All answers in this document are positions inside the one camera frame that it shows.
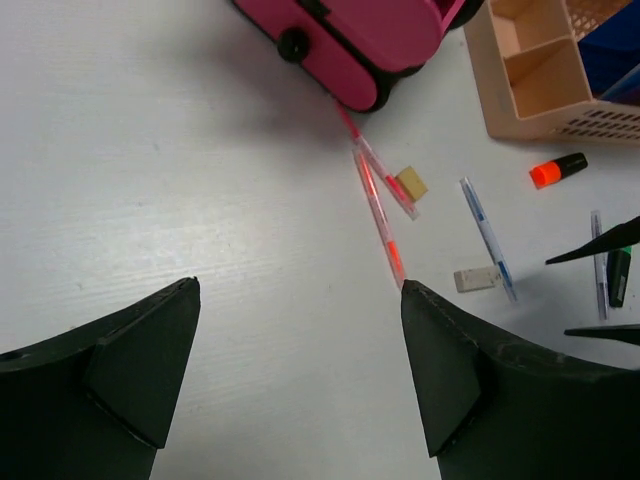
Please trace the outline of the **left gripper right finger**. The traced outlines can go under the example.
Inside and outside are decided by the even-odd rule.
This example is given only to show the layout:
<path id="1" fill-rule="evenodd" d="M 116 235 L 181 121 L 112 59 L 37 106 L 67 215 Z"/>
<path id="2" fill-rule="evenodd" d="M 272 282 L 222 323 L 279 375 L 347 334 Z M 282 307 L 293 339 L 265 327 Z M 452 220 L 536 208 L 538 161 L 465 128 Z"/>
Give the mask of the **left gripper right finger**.
<path id="1" fill-rule="evenodd" d="M 639 374 L 547 349 L 408 280 L 401 321 L 445 479 L 635 479 Z"/>

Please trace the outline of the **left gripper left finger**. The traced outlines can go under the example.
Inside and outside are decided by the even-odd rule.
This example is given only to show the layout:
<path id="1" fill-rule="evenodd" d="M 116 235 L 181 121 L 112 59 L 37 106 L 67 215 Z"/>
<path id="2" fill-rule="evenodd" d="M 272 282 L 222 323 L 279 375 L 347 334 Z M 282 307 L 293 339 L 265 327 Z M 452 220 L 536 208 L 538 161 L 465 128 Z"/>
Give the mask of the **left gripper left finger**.
<path id="1" fill-rule="evenodd" d="M 199 319 L 181 279 L 1 356 L 4 479 L 147 479 L 166 445 Z"/>

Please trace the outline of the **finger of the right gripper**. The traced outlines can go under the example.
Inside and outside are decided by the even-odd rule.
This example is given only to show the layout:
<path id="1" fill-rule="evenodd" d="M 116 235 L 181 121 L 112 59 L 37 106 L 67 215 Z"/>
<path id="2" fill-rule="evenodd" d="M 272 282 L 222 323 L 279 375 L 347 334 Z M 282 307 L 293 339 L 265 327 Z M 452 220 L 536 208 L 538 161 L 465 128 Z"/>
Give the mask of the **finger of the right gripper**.
<path id="1" fill-rule="evenodd" d="M 606 339 L 631 345 L 640 345 L 639 324 L 574 328 L 565 330 L 564 334 L 572 337 Z"/>
<path id="2" fill-rule="evenodd" d="M 633 247 L 640 240 L 640 217 L 618 224 L 585 245 L 545 261 L 546 265 L 573 261 L 610 251 Z"/>

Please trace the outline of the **blue plastic folder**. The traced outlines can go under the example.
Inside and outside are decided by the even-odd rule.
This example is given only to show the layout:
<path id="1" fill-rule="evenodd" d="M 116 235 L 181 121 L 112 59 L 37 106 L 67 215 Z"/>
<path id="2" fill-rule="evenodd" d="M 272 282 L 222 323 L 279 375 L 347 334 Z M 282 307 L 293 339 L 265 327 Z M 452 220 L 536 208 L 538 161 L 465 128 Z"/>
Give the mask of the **blue plastic folder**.
<path id="1" fill-rule="evenodd" d="M 639 105 L 639 2 L 631 1 L 578 42 L 592 95 Z"/>

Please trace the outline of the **black pink drawer organizer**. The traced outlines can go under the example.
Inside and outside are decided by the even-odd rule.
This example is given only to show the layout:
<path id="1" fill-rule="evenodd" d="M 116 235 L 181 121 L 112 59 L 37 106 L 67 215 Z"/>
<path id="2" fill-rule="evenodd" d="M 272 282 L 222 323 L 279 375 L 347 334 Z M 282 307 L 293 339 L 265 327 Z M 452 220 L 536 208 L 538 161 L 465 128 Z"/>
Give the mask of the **black pink drawer organizer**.
<path id="1" fill-rule="evenodd" d="M 375 112 L 393 87 L 418 72 L 474 0 L 240 0 L 235 7 L 344 107 Z"/>

